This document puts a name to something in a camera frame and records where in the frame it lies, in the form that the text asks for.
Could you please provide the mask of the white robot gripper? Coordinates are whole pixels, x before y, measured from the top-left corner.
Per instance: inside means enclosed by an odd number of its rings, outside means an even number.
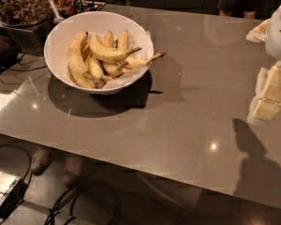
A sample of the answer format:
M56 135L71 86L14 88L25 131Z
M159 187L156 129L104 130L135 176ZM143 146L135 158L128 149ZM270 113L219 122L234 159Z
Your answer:
M281 60L281 5L270 20L261 22L250 30L245 38L257 43L265 41L267 54L276 60ZM274 119L280 110L281 62L277 62L270 69L265 67L260 69L247 122L252 125L262 125L265 121Z

